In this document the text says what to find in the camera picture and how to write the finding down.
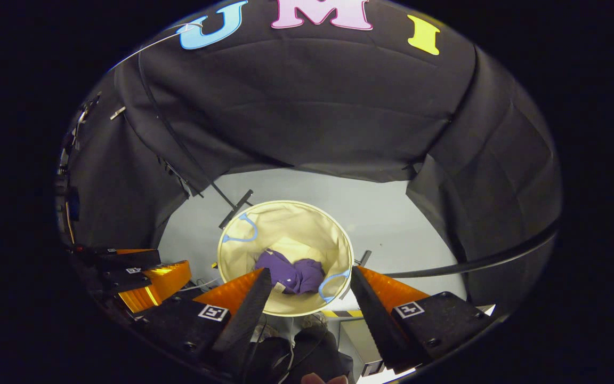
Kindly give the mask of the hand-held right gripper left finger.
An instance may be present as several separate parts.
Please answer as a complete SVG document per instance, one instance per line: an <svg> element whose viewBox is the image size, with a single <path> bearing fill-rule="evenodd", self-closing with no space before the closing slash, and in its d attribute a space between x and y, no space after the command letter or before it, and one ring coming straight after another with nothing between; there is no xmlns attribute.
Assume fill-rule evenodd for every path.
<svg viewBox="0 0 614 384"><path fill-rule="evenodd" d="M271 290L270 270L260 268L196 297L167 299L136 332L192 369L241 370Z"/></svg>

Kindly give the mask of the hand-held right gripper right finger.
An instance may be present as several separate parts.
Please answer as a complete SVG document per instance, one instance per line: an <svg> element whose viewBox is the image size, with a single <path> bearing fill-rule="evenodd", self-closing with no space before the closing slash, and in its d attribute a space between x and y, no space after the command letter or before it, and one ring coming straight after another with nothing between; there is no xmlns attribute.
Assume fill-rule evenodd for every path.
<svg viewBox="0 0 614 384"><path fill-rule="evenodd" d="M429 295L365 267L349 279L378 354L397 373L445 358L495 321L451 292Z"/></svg>

